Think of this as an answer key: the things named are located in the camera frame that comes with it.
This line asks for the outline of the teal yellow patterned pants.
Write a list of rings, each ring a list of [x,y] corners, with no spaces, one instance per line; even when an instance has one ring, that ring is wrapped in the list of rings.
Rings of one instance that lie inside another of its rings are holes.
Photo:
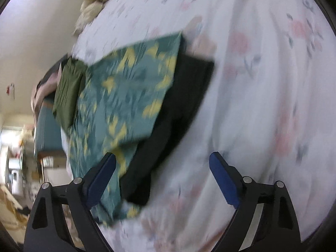
[[[139,207],[124,203],[120,179],[134,157],[139,141],[148,138],[171,88],[181,33],[133,43],[116,49],[88,67],[87,80],[70,128],[69,162],[74,177],[84,176],[110,152],[116,169],[92,208],[101,223],[131,218]]]

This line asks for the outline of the white bedside cabinet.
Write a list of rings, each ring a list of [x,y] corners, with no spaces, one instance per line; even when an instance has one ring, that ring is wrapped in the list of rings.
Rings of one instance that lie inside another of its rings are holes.
[[[67,159],[64,156],[47,156],[41,160],[44,182],[53,186],[69,184],[72,181],[71,172],[67,169]]]

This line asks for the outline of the white water heater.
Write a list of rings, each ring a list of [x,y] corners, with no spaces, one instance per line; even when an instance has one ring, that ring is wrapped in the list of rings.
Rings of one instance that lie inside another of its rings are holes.
[[[22,170],[13,169],[11,171],[11,193],[13,196],[24,196]]]

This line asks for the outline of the white floral bed sheet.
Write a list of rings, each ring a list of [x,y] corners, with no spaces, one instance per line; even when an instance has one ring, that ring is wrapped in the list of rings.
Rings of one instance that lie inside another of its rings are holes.
[[[317,1],[109,0],[72,53],[93,64],[177,32],[215,62],[210,86],[147,205],[101,225],[104,237],[115,251],[210,251],[234,214],[209,169],[217,151],[256,181],[283,181],[310,239],[335,218],[335,34]]]

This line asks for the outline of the pink black clothes pile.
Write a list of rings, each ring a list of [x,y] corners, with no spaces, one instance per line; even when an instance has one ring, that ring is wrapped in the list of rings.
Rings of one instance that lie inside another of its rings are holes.
[[[44,98],[56,91],[62,75],[63,67],[65,66],[68,58],[68,54],[65,54],[47,71],[44,77],[34,87],[30,100],[34,121],[38,120]]]

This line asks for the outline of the olive green folded garment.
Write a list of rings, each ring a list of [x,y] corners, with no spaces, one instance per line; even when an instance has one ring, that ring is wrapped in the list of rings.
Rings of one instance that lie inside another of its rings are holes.
[[[52,113],[56,122],[67,133],[75,121],[77,102],[85,87],[87,69],[84,62],[73,57],[68,58],[62,68]]]

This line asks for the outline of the black folded garment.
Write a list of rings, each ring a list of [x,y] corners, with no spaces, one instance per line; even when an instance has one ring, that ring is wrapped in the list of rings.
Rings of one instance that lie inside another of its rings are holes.
[[[152,173],[187,133],[203,101],[214,62],[187,54],[177,58],[174,80],[149,136],[138,143],[130,165],[120,179],[121,198],[144,206],[149,200]]]

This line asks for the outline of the red wall ornament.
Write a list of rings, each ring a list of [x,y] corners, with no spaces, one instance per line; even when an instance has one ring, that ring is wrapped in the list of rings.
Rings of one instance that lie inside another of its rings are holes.
[[[15,85],[14,83],[11,83],[6,88],[6,94],[9,96],[9,98],[14,101],[15,100]]]

